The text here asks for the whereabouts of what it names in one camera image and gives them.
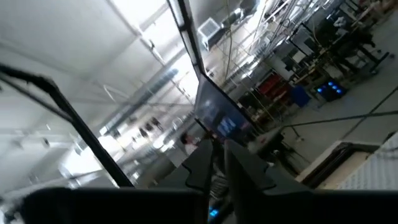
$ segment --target blue glowing light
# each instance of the blue glowing light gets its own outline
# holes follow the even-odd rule
[[[215,217],[218,214],[218,210],[213,210],[210,212],[210,216]]]

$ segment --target floor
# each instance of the floor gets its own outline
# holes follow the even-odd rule
[[[374,31],[377,48],[398,54],[398,12],[378,26]],[[326,103],[321,108],[308,106],[301,109],[291,121],[292,124],[318,121],[366,114],[379,104],[398,86],[398,59],[387,58],[380,66],[380,72],[365,82],[350,89],[342,99]],[[374,112],[398,110],[398,91],[394,92]],[[365,141],[382,143],[389,132],[398,130],[398,115],[338,121],[333,123],[311,124],[296,127],[304,141],[296,141],[291,128],[285,128],[285,141],[293,146],[309,161],[314,161],[325,149],[335,141]],[[301,168],[306,165],[301,161]]]

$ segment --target monitor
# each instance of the monitor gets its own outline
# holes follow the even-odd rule
[[[195,102],[195,115],[221,139],[244,142],[246,133],[252,130],[252,121],[237,104],[207,76],[199,76]]]

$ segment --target metal frame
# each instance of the metal frame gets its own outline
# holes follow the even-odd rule
[[[32,93],[29,93],[23,87],[14,83],[11,79],[22,80],[26,83],[35,85],[37,88],[46,92],[55,102],[58,108],[48,104],[45,100]],[[44,108],[68,121],[78,132],[81,138],[87,143],[93,154],[98,158],[102,166],[108,171],[119,187],[134,187],[121,168],[102,147],[97,137],[91,132],[87,124],[82,120],[72,105],[58,89],[58,86],[49,78],[23,72],[21,70],[0,64],[0,80],[8,84],[13,89],[19,91],[24,96],[30,98]]]

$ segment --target ceiling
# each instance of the ceiling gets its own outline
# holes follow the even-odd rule
[[[190,2],[197,26],[226,7],[222,0]],[[239,1],[229,3],[235,6]],[[261,13],[233,29],[229,71],[250,57],[259,19]],[[204,55],[218,83],[226,79],[229,43],[224,38]],[[178,74],[135,110],[137,121],[121,125],[119,130],[128,133],[123,143],[135,150],[163,134],[153,131],[147,142],[134,146],[131,136],[138,127],[156,117],[165,129],[171,128],[192,110],[196,95],[196,76],[165,0],[0,0],[0,63],[52,78],[98,136],[121,108],[136,103],[166,72],[178,68]],[[16,83],[51,102],[35,87]],[[10,165],[0,170],[0,180],[9,180],[1,194],[32,175],[33,168],[58,164],[79,139],[67,122],[5,84],[0,86],[0,164]]]

